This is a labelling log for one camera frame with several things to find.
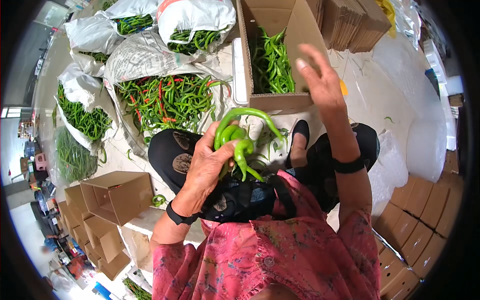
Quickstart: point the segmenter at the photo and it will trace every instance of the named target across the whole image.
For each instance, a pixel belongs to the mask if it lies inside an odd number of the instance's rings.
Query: foot
[[[307,138],[300,132],[295,133],[290,150],[292,168],[304,167],[307,165]]]

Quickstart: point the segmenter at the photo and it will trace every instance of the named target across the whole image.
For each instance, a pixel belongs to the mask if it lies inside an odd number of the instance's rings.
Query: hand
[[[340,79],[327,58],[310,44],[300,44],[299,49],[313,60],[318,69],[317,71],[303,59],[297,59],[297,69],[308,84],[312,101],[318,107],[322,121],[330,123],[338,118],[348,119]]]
[[[180,216],[200,212],[205,199],[218,183],[223,164],[233,156],[238,141],[230,141],[215,152],[212,150],[219,124],[219,121],[213,122],[195,145],[185,184],[172,202],[173,211]]]

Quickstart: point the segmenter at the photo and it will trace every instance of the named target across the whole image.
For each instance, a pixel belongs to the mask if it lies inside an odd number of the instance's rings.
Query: yellow plastic bag
[[[382,8],[384,14],[387,16],[387,19],[392,24],[392,27],[388,30],[388,35],[391,38],[395,38],[396,36],[396,26],[395,26],[395,9],[393,5],[388,0],[375,0],[375,2]]]

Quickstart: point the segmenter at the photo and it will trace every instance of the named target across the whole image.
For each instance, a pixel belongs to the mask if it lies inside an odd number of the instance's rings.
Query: woman's right hand
[[[308,84],[312,101],[319,109],[322,121],[328,124],[335,123],[338,118],[348,119],[340,79],[327,58],[310,44],[300,44],[299,49],[316,64],[316,67],[312,67],[303,59],[297,59],[297,69]]]

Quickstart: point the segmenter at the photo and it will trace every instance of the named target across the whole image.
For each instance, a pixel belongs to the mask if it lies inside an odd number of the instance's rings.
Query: sack of chili peppers
[[[72,62],[58,77],[55,99],[60,117],[83,147],[96,155],[104,140],[117,132],[117,115],[102,82]]]
[[[228,76],[215,71],[218,58],[193,58],[165,51],[154,32],[127,38],[107,61],[104,84],[125,138],[145,157],[149,137],[166,128],[201,133],[231,107]]]
[[[102,77],[105,62],[125,39],[117,34],[110,20],[102,15],[65,23],[70,55],[88,75]]]
[[[98,158],[80,145],[66,126],[57,127],[49,147],[49,174],[55,186],[63,186],[94,175]]]
[[[156,29],[156,6],[158,0],[118,0],[105,11],[97,11],[95,16],[108,19],[110,26],[122,36]]]
[[[158,32],[173,52],[192,55],[213,52],[235,25],[231,0],[160,0]]]

